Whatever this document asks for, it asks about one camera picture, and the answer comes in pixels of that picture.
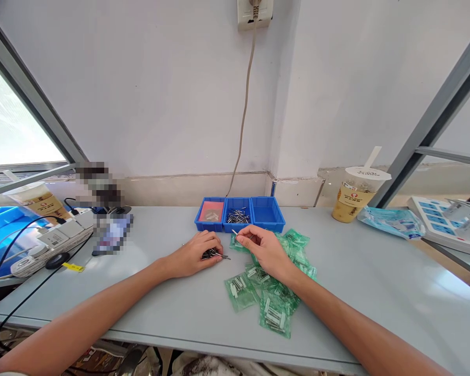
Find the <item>white cable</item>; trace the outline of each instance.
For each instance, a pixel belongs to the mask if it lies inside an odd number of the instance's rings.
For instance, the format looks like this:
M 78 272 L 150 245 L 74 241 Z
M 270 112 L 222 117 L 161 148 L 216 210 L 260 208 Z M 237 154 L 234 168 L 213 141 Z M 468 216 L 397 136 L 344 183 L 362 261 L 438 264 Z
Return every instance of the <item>white cable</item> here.
M 244 105 L 244 114 L 242 115 L 242 125 L 240 127 L 239 156 L 237 157 L 237 163 L 235 163 L 235 168 L 233 169 L 233 174 L 231 176 L 231 182 L 230 182 L 230 188 L 228 188 L 228 193 L 226 194 L 226 197 L 228 197 L 228 195 L 230 194 L 231 187 L 233 185 L 233 179 L 235 178 L 235 172 L 237 171 L 237 166 L 239 165 L 240 155 L 242 154 L 242 137 L 244 135 L 245 114 L 247 113 L 247 102 L 249 99 L 249 78 L 251 77 L 252 59 L 254 57 L 254 48 L 256 47 L 257 17 L 258 17 L 258 7 L 254 7 L 254 10 L 253 10 L 254 28 L 252 31 L 251 57 L 249 59 L 249 66 L 247 67 L 247 79 L 245 81 L 245 105 Z
M 19 230 L 16 230 L 16 231 L 11 232 L 9 235 L 7 235 L 7 236 L 4 237 L 2 240 L 0 240 L 0 244 L 2 244 L 2 243 L 5 241 L 5 239 L 7 239 L 9 236 L 14 235 L 16 232 L 19 232 L 19 231 L 21 231 L 21 230 L 22 230 L 22 229 L 19 229 Z M 24 253 L 24 251 L 19 252 L 19 253 L 16 253 L 13 257 L 9 257 L 7 260 L 4 260 L 4 262 L 6 262 L 6 261 L 8 261 L 8 260 L 10 260 L 10 259 L 13 259 L 13 258 L 16 257 L 18 254 L 21 254 L 21 253 Z

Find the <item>wall socket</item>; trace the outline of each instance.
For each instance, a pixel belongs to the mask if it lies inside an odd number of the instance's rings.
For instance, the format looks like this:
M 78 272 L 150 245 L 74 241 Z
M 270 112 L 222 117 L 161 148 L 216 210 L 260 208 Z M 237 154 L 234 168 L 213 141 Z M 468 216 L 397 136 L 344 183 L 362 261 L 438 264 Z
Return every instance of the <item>wall socket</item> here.
M 273 18 L 273 0 L 261 0 L 257 28 L 268 27 Z M 253 6 L 250 0 L 237 0 L 237 19 L 239 31 L 251 30 L 253 26 Z

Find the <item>blue plastic bag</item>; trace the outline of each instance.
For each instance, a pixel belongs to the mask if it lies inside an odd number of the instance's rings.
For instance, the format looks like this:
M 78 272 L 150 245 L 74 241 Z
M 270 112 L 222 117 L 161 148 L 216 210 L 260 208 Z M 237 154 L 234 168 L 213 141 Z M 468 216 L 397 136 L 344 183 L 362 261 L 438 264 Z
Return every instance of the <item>blue plastic bag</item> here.
M 410 210 L 387 210 L 366 206 L 357 219 L 378 230 L 411 240 L 425 236 L 425 225 Z

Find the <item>workbench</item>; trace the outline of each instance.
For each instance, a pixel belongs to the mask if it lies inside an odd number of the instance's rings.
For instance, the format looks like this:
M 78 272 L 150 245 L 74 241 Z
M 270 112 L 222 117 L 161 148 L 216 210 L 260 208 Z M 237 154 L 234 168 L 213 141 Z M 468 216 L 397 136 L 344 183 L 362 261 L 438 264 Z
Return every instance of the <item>workbench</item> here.
M 72 259 L 82 273 L 58 271 L 8 321 L 40 328 L 61 313 L 137 273 L 196 232 L 198 208 L 134 207 L 134 224 L 117 255 L 91 256 L 91 239 Z M 282 208 L 285 231 L 309 236 L 306 253 L 318 282 L 453 374 L 470 375 L 470 287 L 410 242 L 359 221 L 337 222 L 330 208 Z M 259 307 L 234 313 L 223 281 L 244 271 L 250 255 L 228 248 L 213 268 L 163 283 L 125 314 L 103 338 L 173 347 L 343 374 L 364 368 L 302 303 L 291 339 L 258 325 Z M 36 273 L 0 302 L 0 322 L 51 271 Z

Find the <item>plastic cup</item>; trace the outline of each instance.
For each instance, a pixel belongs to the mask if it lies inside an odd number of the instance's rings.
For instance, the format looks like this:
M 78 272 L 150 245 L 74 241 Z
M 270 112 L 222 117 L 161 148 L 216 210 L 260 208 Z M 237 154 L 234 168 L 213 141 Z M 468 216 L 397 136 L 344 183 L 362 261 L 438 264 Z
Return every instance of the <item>plastic cup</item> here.
M 70 219 L 71 215 L 63 204 L 45 186 L 44 182 L 35 182 L 4 193 L 19 205 L 25 207 L 38 216 L 54 216 L 62 219 Z M 57 225 L 54 218 L 46 218 L 53 225 Z
M 332 216 L 340 222 L 350 223 L 392 176 L 387 172 L 365 167 L 348 167 L 345 172 Z

